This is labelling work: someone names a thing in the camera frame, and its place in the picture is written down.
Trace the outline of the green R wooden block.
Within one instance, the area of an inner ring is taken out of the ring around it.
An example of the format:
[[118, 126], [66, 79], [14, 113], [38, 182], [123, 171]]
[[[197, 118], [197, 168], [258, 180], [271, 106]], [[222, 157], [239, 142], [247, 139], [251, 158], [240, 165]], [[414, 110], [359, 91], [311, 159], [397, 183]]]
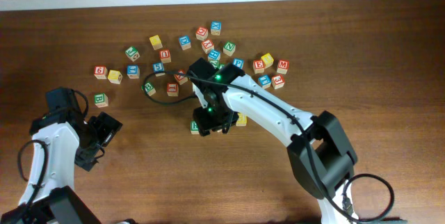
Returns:
[[192, 133], [193, 135], [199, 135], [199, 134], [200, 134], [200, 132], [199, 132], [199, 128], [198, 128], [198, 126], [197, 126], [196, 121], [191, 121], [191, 127], [190, 127], [190, 129], [191, 129], [191, 133]]

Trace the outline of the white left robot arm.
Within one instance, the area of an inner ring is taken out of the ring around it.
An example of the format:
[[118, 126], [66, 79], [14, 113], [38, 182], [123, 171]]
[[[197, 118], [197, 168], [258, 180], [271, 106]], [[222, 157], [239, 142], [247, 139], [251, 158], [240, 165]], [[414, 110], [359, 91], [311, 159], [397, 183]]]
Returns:
[[89, 171], [121, 129], [105, 112], [87, 118], [77, 101], [80, 92], [56, 88], [46, 93], [48, 112], [31, 123], [33, 160], [25, 192], [2, 223], [98, 223], [74, 192], [74, 168]]

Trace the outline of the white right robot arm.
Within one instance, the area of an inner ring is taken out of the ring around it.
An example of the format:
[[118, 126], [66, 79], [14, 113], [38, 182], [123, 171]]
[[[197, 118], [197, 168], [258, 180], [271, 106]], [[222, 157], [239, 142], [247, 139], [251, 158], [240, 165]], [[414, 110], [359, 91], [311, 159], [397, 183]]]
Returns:
[[218, 70], [200, 58], [187, 74], [201, 104], [193, 112], [201, 136], [227, 133], [240, 114], [247, 116], [286, 147], [294, 177], [318, 200], [322, 223], [358, 222], [346, 186], [357, 155], [334, 115], [315, 116], [287, 104], [233, 64]]

